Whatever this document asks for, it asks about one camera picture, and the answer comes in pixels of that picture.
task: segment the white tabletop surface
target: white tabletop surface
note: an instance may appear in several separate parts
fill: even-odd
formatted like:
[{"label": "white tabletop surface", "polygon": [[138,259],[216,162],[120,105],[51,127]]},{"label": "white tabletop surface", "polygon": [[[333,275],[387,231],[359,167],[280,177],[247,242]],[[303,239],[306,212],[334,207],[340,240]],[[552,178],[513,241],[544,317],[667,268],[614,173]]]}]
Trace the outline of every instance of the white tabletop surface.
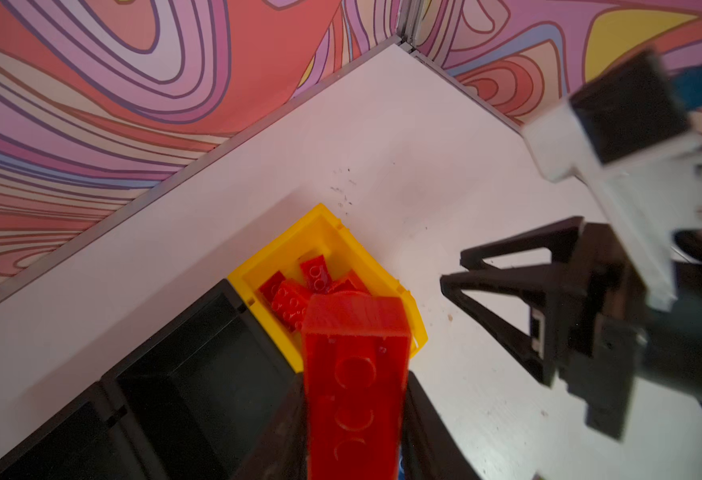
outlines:
[{"label": "white tabletop surface", "polygon": [[[483,478],[702,478],[693,398],[639,381],[615,442],[442,297],[465,247],[603,217],[585,186],[548,184],[515,132],[397,47],[0,304],[0,457],[319,202],[412,291],[430,340],[410,367]],[[486,300],[526,323],[519,302]]]}]

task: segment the colorful patterned wall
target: colorful patterned wall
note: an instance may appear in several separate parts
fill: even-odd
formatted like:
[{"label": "colorful patterned wall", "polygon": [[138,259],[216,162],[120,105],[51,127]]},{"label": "colorful patterned wall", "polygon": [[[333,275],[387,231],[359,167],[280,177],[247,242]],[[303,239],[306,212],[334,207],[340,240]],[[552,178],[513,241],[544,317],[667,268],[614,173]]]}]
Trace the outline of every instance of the colorful patterned wall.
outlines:
[{"label": "colorful patterned wall", "polygon": [[702,63],[702,0],[424,1],[418,50],[519,124],[648,44]]},{"label": "colorful patterned wall", "polygon": [[394,32],[400,0],[1,0],[0,283]]}]

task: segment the black plastic container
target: black plastic container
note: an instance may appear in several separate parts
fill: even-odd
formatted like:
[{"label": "black plastic container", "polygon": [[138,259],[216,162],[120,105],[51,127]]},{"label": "black plastic container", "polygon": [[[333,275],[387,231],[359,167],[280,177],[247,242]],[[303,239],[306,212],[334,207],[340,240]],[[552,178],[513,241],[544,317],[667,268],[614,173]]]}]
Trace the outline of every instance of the black plastic container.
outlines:
[{"label": "black plastic container", "polygon": [[293,377],[224,280],[4,456],[0,478],[228,478]]}]

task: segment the red lego brick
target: red lego brick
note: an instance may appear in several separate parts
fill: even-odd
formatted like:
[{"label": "red lego brick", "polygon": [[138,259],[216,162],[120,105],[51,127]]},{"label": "red lego brick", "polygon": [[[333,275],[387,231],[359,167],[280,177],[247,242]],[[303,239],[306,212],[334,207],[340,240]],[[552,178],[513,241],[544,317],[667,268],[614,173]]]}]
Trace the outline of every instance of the red lego brick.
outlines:
[{"label": "red lego brick", "polygon": [[265,283],[260,285],[258,290],[260,290],[260,293],[268,300],[268,303],[273,302],[273,297],[276,296],[276,292],[279,291],[279,285],[281,285],[284,280],[287,280],[284,274],[276,272]]},{"label": "red lego brick", "polygon": [[310,290],[294,280],[284,280],[273,297],[271,310],[290,331],[300,330],[312,295]]},{"label": "red lego brick", "polygon": [[311,292],[327,293],[329,286],[332,284],[332,278],[329,276],[324,255],[319,255],[307,262],[303,262],[300,264],[300,270],[302,270],[303,277],[306,279],[306,284]]},{"label": "red lego brick", "polygon": [[411,340],[399,298],[311,298],[302,328],[308,480],[396,478]]},{"label": "red lego brick", "polygon": [[332,282],[327,293],[337,292],[361,292],[369,295],[366,285],[353,270]]}]

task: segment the yellow plastic container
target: yellow plastic container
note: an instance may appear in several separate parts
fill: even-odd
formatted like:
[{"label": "yellow plastic container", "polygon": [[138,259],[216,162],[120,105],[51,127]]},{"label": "yellow plastic container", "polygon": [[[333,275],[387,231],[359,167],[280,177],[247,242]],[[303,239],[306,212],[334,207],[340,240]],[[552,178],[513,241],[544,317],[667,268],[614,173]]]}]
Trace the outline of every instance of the yellow plastic container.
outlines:
[{"label": "yellow plastic container", "polygon": [[305,285],[300,263],[319,255],[324,255],[332,278],[354,270],[371,294],[400,297],[412,329],[410,357],[423,348],[428,334],[412,294],[364,250],[339,218],[319,204],[228,276],[233,288],[296,372],[303,370],[300,333],[290,333],[279,322],[258,288],[278,270]]}]

